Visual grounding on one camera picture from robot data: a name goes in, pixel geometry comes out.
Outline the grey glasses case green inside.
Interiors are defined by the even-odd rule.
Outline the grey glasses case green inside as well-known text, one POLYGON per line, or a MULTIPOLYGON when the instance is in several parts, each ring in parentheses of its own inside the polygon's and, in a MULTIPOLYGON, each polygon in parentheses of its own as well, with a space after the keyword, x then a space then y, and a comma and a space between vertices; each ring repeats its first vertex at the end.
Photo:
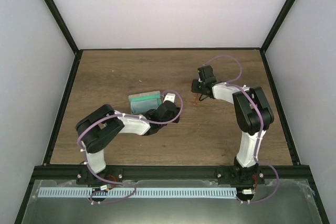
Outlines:
POLYGON ((155 110, 162 103, 160 91, 133 94, 129 95, 128 99, 132 114, 142 114, 151 109, 155 110))

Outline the pink transparent sunglasses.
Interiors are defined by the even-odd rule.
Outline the pink transparent sunglasses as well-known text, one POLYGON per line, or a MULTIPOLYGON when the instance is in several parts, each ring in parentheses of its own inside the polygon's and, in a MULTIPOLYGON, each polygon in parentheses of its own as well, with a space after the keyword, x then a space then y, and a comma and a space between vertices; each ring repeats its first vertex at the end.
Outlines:
POLYGON ((182 88, 182 99, 185 105, 197 107, 199 102, 199 94, 192 92, 192 83, 190 81, 182 81, 181 82, 182 88))

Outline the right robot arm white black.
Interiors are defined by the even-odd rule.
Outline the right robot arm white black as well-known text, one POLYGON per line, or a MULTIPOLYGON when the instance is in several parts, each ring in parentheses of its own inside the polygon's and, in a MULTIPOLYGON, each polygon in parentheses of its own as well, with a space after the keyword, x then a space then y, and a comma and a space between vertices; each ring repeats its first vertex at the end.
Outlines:
POLYGON ((202 97, 233 104, 236 121, 242 131, 241 142, 234 158, 233 178, 244 184, 257 173, 258 153, 266 131, 274 122, 274 113, 261 87, 240 87, 219 82, 210 65, 197 69, 199 78, 192 81, 192 92, 202 97))

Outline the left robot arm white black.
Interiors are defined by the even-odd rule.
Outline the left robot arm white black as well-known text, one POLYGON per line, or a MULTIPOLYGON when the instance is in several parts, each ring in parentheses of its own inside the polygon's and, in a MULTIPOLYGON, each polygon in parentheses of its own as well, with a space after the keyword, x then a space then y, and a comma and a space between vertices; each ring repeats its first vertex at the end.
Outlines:
POLYGON ((121 113, 109 104, 96 109, 75 126, 78 144, 83 147, 85 162, 90 167, 89 178, 95 184, 106 180, 104 149, 118 134, 153 135, 169 123, 178 123, 180 114, 181 108, 171 101, 165 101, 143 115, 121 113))

